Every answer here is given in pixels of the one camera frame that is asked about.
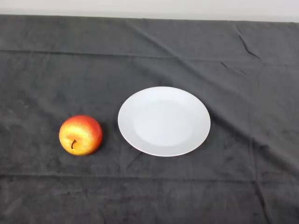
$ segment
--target plate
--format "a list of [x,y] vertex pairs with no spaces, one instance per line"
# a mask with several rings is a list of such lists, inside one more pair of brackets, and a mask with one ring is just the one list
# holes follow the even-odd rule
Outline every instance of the plate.
[[178,156],[205,141],[211,119],[194,95],[172,87],[153,87],[124,102],[118,126],[125,140],[138,150],[156,156]]

